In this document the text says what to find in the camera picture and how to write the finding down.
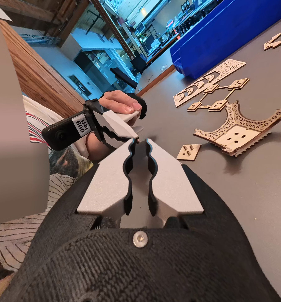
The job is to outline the blue plastic bin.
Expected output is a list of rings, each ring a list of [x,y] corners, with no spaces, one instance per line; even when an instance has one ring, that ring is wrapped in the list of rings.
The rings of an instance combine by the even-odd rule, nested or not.
[[[224,0],[170,48],[175,69],[197,79],[281,19],[281,0]]]

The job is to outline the patterned shirt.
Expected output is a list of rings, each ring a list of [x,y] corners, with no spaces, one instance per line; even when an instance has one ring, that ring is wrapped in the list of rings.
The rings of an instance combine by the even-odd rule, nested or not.
[[[45,212],[0,224],[0,296],[20,268],[42,221],[57,200],[92,166],[82,140],[62,151],[48,148],[50,183]]]

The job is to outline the diamond wooden frame piece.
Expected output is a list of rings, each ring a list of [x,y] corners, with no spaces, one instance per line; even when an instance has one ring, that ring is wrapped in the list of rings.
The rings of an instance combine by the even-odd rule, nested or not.
[[[269,41],[264,43],[264,51],[270,48],[277,48],[281,45],[281,40],[278,40],[281,37],[281,32],[273,36]]]

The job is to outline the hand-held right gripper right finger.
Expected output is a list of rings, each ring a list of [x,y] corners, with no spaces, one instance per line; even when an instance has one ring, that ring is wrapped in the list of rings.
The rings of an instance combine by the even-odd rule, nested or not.
[[[201,205],[185,171],[173,156],[151,139],[146,139],[149,181],[148,205],[151,215],[162,221],[169,217],[202,214]]]

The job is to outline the plywood sheet with arch cutouts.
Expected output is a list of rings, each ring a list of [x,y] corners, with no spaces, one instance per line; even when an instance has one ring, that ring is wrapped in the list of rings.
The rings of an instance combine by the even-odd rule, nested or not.
[[[188,85],[185,89],[174,95],[174,103],[176,108],[188,102],[193,97],[204,92],[212,85],[217,84],[222,79],[234,73],[238,69],[246,65],[246,62],[237,61],[234,59],[227,59],[222,64],[216,66],[207,74],[203,75],[192,84]]]

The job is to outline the person's left forearm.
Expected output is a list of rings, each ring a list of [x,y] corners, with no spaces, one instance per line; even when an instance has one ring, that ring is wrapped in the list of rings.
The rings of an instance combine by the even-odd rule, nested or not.
[[[41,134],[42,130],[59,122],[63,117],[25,95],[22,95],[22,98],[28,122],[30,142],[44,143],[44,138]],[[72,144],[71,147],[89,160],[100,160],[108,154],[108,148],[96,138],[94,133],[87,134]]]

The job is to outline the person's left hand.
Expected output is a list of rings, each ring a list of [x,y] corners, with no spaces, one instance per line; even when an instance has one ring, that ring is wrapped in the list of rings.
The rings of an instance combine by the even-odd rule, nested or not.
[[[136,99],[120,90],[105,92],[98,101],[104,108],[119,114],[128,115],[142,111],[142,106]]]

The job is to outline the wooden-edged table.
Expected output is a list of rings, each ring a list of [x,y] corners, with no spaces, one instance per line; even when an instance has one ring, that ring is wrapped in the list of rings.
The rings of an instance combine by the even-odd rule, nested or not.
[[[135,94],[137,96],[142,96],[175,70],[169,49],[179,39],[180,34],[176,34],[160,51],[158,51],[158,53],[150,57],[146,69],[142,72],[135,89]]]

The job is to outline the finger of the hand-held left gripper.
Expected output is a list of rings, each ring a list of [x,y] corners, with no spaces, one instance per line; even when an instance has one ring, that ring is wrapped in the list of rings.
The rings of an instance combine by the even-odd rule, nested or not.
[[[104,112],[104,119],[120,138],[138,138],[138,134],[113,111]]]
[[[119,137],[114,132],[103,132],[103,136],[105,144],[110,148],[127,150],[131,143],[131,138]]]

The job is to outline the four-square wooden frame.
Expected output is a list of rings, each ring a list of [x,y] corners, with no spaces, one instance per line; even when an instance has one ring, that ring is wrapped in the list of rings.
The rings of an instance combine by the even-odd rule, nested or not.
[[[209,112],[221,112],[229,103],[229,96],[231,96],[234,91],[242,89],[249,82],[249,80],[249,78],[243,78],[235,80],[231,85],[227,86],[220,86],[219,84],[213,84],[209,86],[203,91],[203,97],[199,100],[199,102],[192,103],[188,107],[187,112],[195,112],[198,109],[207,109]],[[212,105],[203,105],[202,101],[207,95],[213,94],[216,90],[220,89],[227,89],[229,92],[223,100],[215,101]]]

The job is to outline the wooden tower base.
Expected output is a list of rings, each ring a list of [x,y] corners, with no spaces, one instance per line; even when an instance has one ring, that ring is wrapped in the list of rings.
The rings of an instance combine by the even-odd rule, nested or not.
[[[237,157],[253,146],[281,121],[281,108],[264,120],[252,120],[240,112],[238,100],[225,106],[227,118],[225,123],[212,132],[195,129],[194,136],[205,139],[218,146],[223,153]]]

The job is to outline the black office chair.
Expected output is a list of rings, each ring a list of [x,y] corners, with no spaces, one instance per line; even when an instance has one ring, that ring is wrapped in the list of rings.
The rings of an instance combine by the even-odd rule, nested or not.
[[[142,74],[143,71],[146,69],[146,61],[147,58],[144,55],[139,54],[136,58],[131,61],[131,64],[136,68],[136,70],[140,72],[140,74]],[[125,73],[123,73],[118,67],[111,68],[110,71],[115,75],[117,79],[123,80],[127,85],[131,86],[133,89],[137,88],[138,83],[132,80]]]

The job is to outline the small square wooden plate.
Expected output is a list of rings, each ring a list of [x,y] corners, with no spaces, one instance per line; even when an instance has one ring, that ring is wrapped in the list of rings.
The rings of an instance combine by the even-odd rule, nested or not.
[[[195,161],[201,144],[184,144],[179,151],[176,159],[184,161]]]

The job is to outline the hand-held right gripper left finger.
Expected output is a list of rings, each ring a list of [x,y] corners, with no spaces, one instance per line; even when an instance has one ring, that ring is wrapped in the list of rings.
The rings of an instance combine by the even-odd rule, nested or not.
[[[132,209],[132,183],[135,139],[130,139],[100,161],[77,208],[79,214],[100,215],[115,221]]]

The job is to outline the grey desk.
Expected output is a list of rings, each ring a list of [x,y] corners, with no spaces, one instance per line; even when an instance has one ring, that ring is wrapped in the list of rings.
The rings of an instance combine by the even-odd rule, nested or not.
[[[250,81],[228,98],[239,101],[241,113],[253,120],[270,117],[281,108],[281,46],[264,51],[264,43],[281,32],[281,20],[231,55],[246,65],[219,82]],[[161,227],[158,217],[148,209],[145,139],[151,138],[176,157],[183,144],[201,144],[195,161],[182,161],[203,179],[229,206],[246,233],[256,258],[272,286],[281,297],[281,121],[272,132],[238,157],[230,157],[209,142],[193,136],[195,129],[212,131],[226,119],[226,112],[198,109],[187,112],[200,94],[175,107],[173,96],[194,80],[174,71],[143,94],[148,111],[138,120],[144,127],[141,143],[130,173],[133,208],[121,219],[122,228]]]

